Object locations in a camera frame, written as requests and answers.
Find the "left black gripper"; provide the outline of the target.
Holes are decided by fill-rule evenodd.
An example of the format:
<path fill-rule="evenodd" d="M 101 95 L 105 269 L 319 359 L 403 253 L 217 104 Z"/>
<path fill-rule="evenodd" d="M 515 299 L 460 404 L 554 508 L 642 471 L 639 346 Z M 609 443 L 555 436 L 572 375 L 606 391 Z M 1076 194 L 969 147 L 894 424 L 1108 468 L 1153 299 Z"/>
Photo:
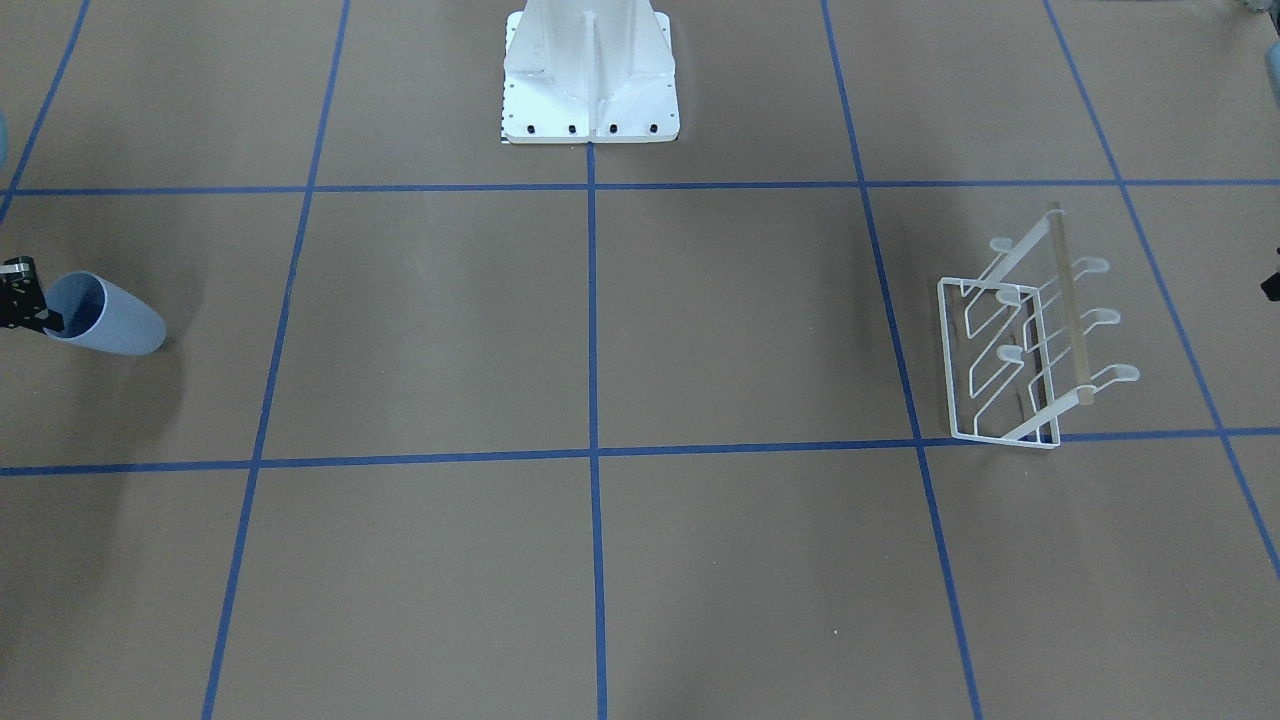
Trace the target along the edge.
<path fill-rule="evenodd" d="M 1265 281 L 1261 281 L 1260 282 L 1260 288 L 1263 292 L 1263 296 L 1270 302 L 1279 302 L 1280 301 L 1280 272 L 1275 272 L 1271 275 L 1268 275 Z"/>

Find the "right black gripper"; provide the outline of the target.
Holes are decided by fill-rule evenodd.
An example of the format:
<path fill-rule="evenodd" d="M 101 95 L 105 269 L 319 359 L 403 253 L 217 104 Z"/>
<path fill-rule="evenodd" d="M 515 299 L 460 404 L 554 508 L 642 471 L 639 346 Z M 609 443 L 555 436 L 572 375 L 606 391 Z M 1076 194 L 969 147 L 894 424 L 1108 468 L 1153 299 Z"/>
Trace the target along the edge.
<path fill-rule="evenodd" d="M 65 332 L 63 315 L 47 307 L 38 270 L 31 256 L 3 261 L 1 325 L 45 334 Z"/>

